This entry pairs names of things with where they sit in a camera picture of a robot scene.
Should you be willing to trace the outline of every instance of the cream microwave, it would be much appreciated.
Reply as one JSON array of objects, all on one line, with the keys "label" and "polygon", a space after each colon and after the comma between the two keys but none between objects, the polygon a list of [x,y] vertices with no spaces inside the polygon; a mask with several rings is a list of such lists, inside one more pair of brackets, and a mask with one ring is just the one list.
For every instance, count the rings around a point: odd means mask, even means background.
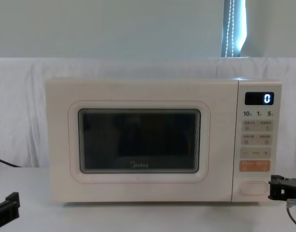
[{"label": "cream microwave", "polygon": [[258,202],[269,195],[279,81],[51,79],[59,202]]}]

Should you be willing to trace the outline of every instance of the control panel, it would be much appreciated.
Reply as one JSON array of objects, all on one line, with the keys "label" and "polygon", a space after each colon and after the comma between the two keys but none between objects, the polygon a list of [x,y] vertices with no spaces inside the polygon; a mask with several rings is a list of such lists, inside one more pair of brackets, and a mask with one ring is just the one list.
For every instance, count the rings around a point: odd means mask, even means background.
[{"label": "control panel", "polygon": [[275,166],[281,83],[238,82],[232,201],[265,201]]}]

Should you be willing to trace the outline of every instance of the black cable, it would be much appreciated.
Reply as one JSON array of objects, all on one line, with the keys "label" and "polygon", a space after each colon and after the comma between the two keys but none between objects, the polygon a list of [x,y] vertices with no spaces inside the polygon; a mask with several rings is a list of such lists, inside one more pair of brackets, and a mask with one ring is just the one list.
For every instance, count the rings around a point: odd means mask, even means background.
[{"label": "black cable", "polygon": [[294,222],[294,224],[296,224],[296,221],[295,221],[294,218],[292,217],[289,208],[287,208],[287,213],[288,213],[290,219],[292,220],[292,222]]},{"label": "black cable", "polygon": [[11,164],[9,162],[6,162],[6,161],[3,161],[0,159],[0,162],[3,163],[3,164],[6,164],[8,166],[11,166],[11,167],[14,167],[14,168],[21,168],[20,166],[17,166],[17,165],[14,165],[14,164]]}]

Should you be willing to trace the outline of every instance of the microwave window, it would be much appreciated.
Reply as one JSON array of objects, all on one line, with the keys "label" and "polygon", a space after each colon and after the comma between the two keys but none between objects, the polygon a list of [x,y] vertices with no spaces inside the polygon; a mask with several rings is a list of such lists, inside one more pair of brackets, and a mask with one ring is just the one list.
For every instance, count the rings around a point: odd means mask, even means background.
[{"label": "microwave window", "polygon": [[83,173],[195,173],[199,168],[197,109],[81,109]]}]

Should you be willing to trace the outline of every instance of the black clamp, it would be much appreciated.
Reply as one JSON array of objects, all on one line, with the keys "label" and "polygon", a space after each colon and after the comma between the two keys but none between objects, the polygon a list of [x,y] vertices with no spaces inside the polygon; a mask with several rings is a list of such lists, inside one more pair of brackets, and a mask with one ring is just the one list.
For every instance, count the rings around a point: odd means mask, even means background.
[{"label": "black clamp", "polygon": [[271,200],[286,201],[287,199],[296,199],[296,179],[284,178],[281,175],[272,175],[269,196]]},{"label": "black clamp", "polygon": [[19,217],[19,193],[13,192],[0,203],[0,227]]}]

